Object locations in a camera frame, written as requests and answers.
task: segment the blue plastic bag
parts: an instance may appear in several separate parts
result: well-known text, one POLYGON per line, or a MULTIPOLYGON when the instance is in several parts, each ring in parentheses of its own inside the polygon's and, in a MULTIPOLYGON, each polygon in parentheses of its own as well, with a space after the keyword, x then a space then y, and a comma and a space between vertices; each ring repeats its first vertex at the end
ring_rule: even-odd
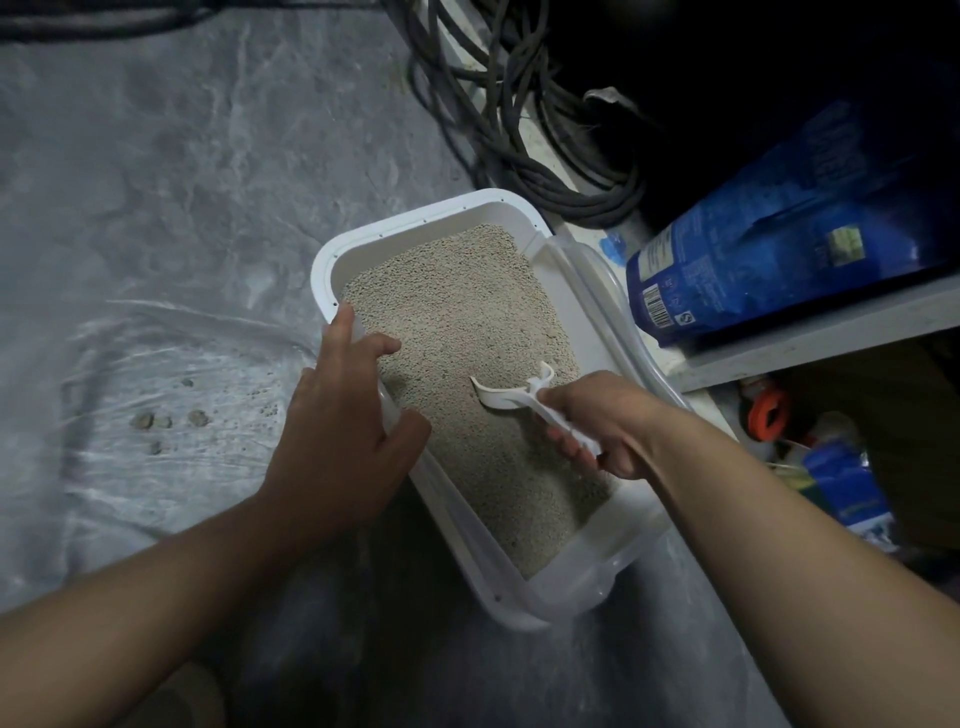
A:
POLYGON ((954 119, 916 96, 834 102, 678 218, 627 263, 636 324, 672 344, 951 259, 954 119))

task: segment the black cable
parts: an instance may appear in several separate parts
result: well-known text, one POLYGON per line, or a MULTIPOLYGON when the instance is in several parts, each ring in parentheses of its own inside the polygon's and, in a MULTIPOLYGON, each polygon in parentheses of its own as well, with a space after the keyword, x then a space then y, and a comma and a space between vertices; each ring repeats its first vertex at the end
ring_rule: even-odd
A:
POLYGON ((594 149, 568 130, 595 124, 584 102, 555 81, 558 68, 545 45, 549 0, 540 0, 536 16, 530 5, 511 0, 474 0, 491 32, 485 52, 456 25, 440 0, 428 0, 426 42, 411 36, 417 54, 438 67, 459 111, 467 119, 478 143, 503 162, 509 183, 534 206, 560 215, 586 228, 605 228, 622 221, 639 204, 644 192, 634 156, 628 171, 611 169, 594 149), (451 65, 442 51, 440 25, 484 71, 451 65), (491 61, 500 56, 500 63, 491 61), (484 106, 477 109, 461 82, 481 85, 484 106), (600 191, 584 194, 564 184, 548 167, 530 158, 519 124, 527 101, 533 106, 547 140, 577 174, 600 191))
MULTIPOLYGON (((628 171, 610 168, 596 150, 581 142, 569 126, 595 124, 586 104, 556 82, 560 67, 545 45, 549 0, 474 0, 491 30, 489 51, 473 43, 440 0, 428 0, 426 37, 411 34, 417 55, 441 73, 452 98, 477 141, 503 163, 508 182, 535 206, 588 228, 615 225, 643 196, 636 153, 628 171), (484 70, 449 63, 442 51, 440 24, 484 70), (505 55, 505 60, 497 61, 505 55), (477 109, 461 81, 481 85, 486 101, 477 109), (547 141, 564 162, 599 191, 583 194, 567 187, 547 166, 532 159, 520 135, 525 109, 533 109, 547 141)), ((369 10, 338 0, 8 0, 0 4, 0 42, 43 43, 115 40, 179 30, 207 20, 226 8, 369 10), (135 20, 126 20, 133 12, 135 20)))

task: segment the white litter box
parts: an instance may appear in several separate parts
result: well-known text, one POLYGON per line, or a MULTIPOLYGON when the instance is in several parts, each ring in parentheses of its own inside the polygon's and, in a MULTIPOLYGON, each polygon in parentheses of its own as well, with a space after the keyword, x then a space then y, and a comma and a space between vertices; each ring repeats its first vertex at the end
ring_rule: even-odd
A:
MULTIPOLYGON (((584 374, 609 369, 638 381, 630 357, 633 344, 624 334, 626 314, 603 290, 609 269, 594 267, 606 262, 590 257, 595 251, 587 246, 552 236, 533 206, 504 190, 470 192, 337 235, 317 253, 310 274, 324 318, 333 320, 344 287, 362 271, 420 243, 484 223, 506 229, 530 259, 584 374)), ((398 409, 382 384, 380 395, 387 427, 393 426, 398 409)), ((669 525, 645 480, 623 481, 564 549, 527 580, 429 450, 410 476, 477 598, 494 619, 517 630, 540 629, 599 604, 616 574, 669 525)))

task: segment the orange ring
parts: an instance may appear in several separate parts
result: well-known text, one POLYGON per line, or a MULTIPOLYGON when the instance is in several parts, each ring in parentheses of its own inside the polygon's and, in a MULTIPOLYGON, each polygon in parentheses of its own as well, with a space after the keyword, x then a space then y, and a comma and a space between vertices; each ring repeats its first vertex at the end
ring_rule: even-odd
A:
POLYGON ((782 389, 768 387, 760 392, 750 408, 747 432, 761 443, 770 443, 780 437, 789 419, 790 396, 782 389))

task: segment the litter scoop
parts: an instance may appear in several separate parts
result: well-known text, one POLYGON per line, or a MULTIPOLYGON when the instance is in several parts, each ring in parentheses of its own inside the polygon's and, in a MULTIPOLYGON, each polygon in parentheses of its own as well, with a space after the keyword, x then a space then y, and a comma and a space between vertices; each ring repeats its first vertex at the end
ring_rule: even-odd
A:
POLYGON ((527 379, 526 387, 517 387, 515 389, 493 389, 485 387, 476 380, 475 376, 470 378, 473 382, 473 389, 476 390, 480 403, 490 409, 521 409, 529 407, 538 415, 543 417, 549 425, 559 427, 564 432, 568 432, 577 442, 580 443, 593 457, 597 457, 603 452, 600 443, 592 437, 588 437, 579 429, 574 427, 564 415, 555 409, 551 409, 540 403, 537 399, 537 392, 544 387, 550 386, 556 373, 553 367, 545 361, 540 363, 540 376, 531 376, 527 379))

